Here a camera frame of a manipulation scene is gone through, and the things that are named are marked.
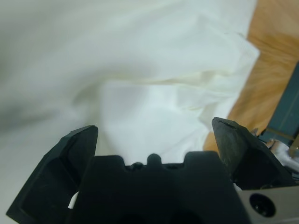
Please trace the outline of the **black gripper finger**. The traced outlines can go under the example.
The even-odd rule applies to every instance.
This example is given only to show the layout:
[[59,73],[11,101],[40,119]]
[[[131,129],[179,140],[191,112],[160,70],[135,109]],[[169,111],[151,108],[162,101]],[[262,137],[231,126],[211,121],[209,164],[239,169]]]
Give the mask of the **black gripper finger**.
[[212,120],[221,161],[230,178],[243,190],[295,186],[291,174],[247,128],[215,117]]
[[64,224],[71,198],[95,155],[98,128],[71,131],[40,160],[6,215],[19,224]]

